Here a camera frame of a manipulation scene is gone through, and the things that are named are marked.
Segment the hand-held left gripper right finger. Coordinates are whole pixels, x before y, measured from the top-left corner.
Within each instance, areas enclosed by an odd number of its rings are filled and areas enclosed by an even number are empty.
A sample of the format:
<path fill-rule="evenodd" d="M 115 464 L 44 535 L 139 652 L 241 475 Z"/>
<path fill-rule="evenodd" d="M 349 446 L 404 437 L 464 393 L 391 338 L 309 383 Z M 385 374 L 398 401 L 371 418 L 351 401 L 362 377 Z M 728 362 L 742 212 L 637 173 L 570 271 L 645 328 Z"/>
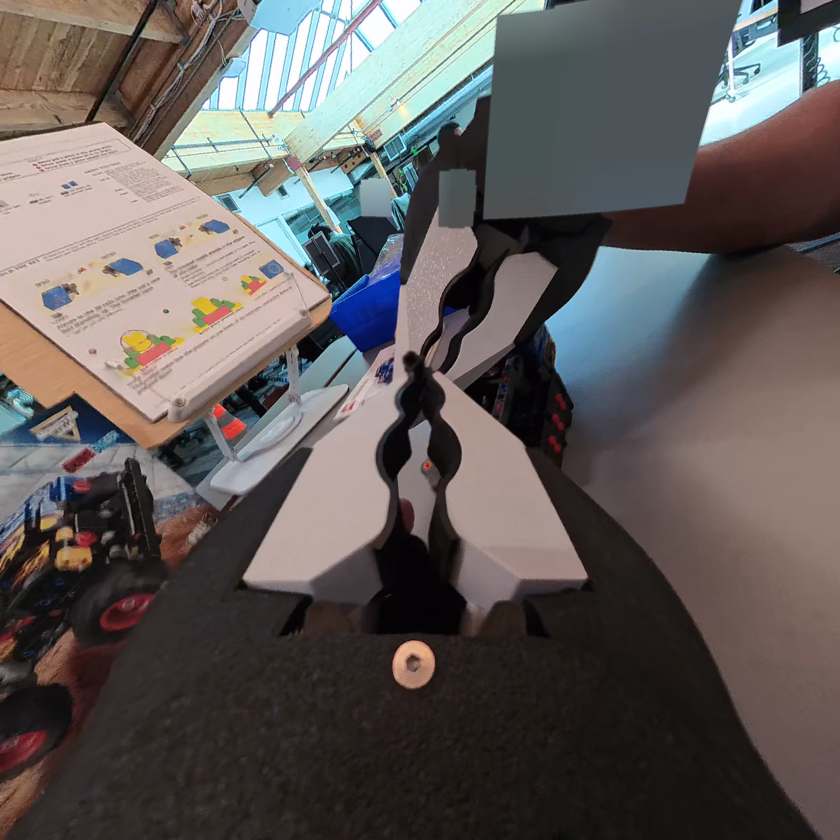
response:
<path fill-rule="evenodd" d="M 524 444 L 445 375 L 424 405 L 441 474 L 429 538 L 467 602 L 579 589 L 587 573 Z"/>

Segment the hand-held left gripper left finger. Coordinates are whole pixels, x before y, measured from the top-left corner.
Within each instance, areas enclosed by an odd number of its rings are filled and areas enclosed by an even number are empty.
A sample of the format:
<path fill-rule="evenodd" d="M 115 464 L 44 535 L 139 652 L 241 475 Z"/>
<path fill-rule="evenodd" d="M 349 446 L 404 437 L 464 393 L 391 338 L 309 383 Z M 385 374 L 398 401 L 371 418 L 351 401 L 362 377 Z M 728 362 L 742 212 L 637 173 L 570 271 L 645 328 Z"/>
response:
<path fill-rule="evenodd" d="M 407 374 L 321 438 L 247 568 L 253 590 L 364 605 L 382 588 L 373 546 L 389 522 L 392 493 L 377 466 L 385 433 L 398 421 Z"/>

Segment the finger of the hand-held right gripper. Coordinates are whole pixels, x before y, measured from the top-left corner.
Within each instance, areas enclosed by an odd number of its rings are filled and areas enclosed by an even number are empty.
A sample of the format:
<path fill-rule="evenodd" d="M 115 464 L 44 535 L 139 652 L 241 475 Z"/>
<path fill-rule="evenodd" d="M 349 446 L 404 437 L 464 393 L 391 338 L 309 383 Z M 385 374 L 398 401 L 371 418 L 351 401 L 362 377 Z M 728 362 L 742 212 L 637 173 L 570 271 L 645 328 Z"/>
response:
<path fill-rule="evenodd" d="M 477 249 L 471 227 L 441 227 L 439 212 L 426 232 L 407 282 L 401 286 L 395 357 L 414 352 L 424 360 L 443 330 L 449 287 L 470 266 Z"/>
<path fill-rule="evenodd" d="M 468 309 L 444 316 L 443 334 L 429 352 L 432 370 L 461 389 L 476 382 L 511 351 L 555 270 L 538 253 L 507 257 L 493 280 L 487 313 L 477 324 Z"/>

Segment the black lego truck chassis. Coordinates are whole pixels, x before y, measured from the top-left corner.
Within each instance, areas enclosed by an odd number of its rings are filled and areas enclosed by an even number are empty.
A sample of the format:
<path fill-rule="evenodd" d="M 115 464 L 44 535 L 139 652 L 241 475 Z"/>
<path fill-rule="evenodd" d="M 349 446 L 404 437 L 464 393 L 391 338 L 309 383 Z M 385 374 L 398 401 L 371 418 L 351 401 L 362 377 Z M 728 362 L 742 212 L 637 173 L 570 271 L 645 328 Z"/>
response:
<path fill-rule="evenodd" d="M 526 448 L 537 449 L 561 469 L 574 404 L 555 369 L 555 354 L 542 325 L 465 392 Z"/>

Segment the person's right forearm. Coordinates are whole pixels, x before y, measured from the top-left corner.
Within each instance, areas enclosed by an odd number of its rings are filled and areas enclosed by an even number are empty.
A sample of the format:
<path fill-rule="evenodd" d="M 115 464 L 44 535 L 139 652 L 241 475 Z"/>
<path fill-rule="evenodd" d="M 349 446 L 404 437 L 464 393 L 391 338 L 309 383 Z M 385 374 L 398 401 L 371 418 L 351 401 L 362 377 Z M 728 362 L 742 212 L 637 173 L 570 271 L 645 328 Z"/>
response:
<path fill-rule="evenodd" d="M 616 249 L 729 255 L 838 233 L 838 80 L 699 147 L 682 204 L 605 217 Z"/>

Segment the lego instruction booklet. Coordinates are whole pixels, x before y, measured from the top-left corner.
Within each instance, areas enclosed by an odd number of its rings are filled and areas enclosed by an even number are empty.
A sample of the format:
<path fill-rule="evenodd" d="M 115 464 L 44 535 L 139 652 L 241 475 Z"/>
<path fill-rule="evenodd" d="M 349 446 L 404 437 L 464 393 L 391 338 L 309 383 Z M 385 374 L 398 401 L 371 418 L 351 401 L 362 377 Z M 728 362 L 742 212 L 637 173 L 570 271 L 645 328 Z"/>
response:
<path fill-rule="evenodd" d="M 366 402 L 389 389 L 393 383 L 394 363 L 395 346 L 381 349 L 369 370 L 349 392 L 334 419 L 341 422 L 360 410 Z"/>

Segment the monster truck lego box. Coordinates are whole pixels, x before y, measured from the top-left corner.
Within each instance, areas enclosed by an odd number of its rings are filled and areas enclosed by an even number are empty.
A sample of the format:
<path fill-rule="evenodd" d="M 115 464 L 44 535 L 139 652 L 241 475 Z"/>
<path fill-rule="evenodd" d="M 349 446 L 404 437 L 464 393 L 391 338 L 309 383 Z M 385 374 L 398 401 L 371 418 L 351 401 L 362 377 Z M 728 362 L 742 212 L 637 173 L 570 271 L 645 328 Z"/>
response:
<path fill-rule="evenodd" d="M 78 396 L 46 408 L 2 375 L 1 774 L 67 739 L 54 650 L 121 643 L 217 510 Z"/>

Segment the clear plastic bag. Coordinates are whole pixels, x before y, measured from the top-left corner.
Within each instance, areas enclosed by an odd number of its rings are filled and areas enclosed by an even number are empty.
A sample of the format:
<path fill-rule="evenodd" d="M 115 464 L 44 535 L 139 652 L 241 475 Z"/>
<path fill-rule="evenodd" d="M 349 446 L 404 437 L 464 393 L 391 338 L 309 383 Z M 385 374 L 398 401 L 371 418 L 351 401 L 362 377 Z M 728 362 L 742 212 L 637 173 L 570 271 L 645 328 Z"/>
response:
<path fill-rule="evenodd" d="M 391 275 L 393 272 L 399 273 L 403 256 L 403 245 L 403 233 L 393 234 L 386 239 L 369 274 L 371 284 Z"/>

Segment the black monitor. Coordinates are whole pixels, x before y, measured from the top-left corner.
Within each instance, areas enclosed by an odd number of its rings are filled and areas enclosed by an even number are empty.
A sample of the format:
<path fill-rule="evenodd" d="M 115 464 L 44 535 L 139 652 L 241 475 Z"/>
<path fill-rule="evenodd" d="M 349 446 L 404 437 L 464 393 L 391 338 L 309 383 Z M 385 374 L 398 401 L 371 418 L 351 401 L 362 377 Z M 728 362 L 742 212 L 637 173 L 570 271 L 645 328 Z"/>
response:
<path fill-rule="evenodd" d="M 357 216 L 349 220 L 349 225 L 353 235 L 366 249 L 365 254 L 370 252 L 373 262 L 378 259 L 388 238 L 400 233 L 393 220 L 385 216 Z"/>

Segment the blue storage bin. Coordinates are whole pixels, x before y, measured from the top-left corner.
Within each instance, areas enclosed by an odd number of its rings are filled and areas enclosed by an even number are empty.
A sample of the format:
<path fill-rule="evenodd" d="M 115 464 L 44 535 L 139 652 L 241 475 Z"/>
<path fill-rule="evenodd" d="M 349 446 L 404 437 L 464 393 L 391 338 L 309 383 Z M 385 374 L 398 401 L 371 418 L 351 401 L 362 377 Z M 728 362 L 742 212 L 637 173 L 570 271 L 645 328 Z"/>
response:
<path fill-rule="evenodd" d="M 362 353 L 391 343 L 400 289 L 398 268 L 375 279 L 363 276 L 332 304 L 330 318 Z"/>

